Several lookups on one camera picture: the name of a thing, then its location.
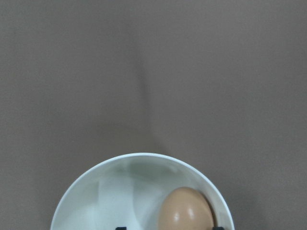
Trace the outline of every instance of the eggshell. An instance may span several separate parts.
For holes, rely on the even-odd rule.
[[[212,230],[213,214],[204,196],[195,189],[181,187],[164,200],[158,230]]]

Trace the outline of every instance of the gray backdrop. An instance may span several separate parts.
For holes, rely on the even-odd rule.
[[[307,226],[307,1],[0,0],[0,225],[49,229],[120,154],[193,165],[238,230]]]

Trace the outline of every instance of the brown egg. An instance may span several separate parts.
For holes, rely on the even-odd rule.
[[[159,213],[158,230],[212,230],[211,209],[201,193],[181,187],[164,200]]]

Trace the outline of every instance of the table surface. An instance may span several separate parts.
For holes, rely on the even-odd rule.
[[[1,229],[49,229],[68,186],[156,152],[236,229],[307,226],[307,1],[0,1]]]

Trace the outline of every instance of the white bowl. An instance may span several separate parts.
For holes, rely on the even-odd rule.
[[[182,186],[207,197],[218,226],[235,229],[222,195],[201,172],[165,155],[132,153],[82,174],[60,200],[51,230],[157,230],[164,198]]]

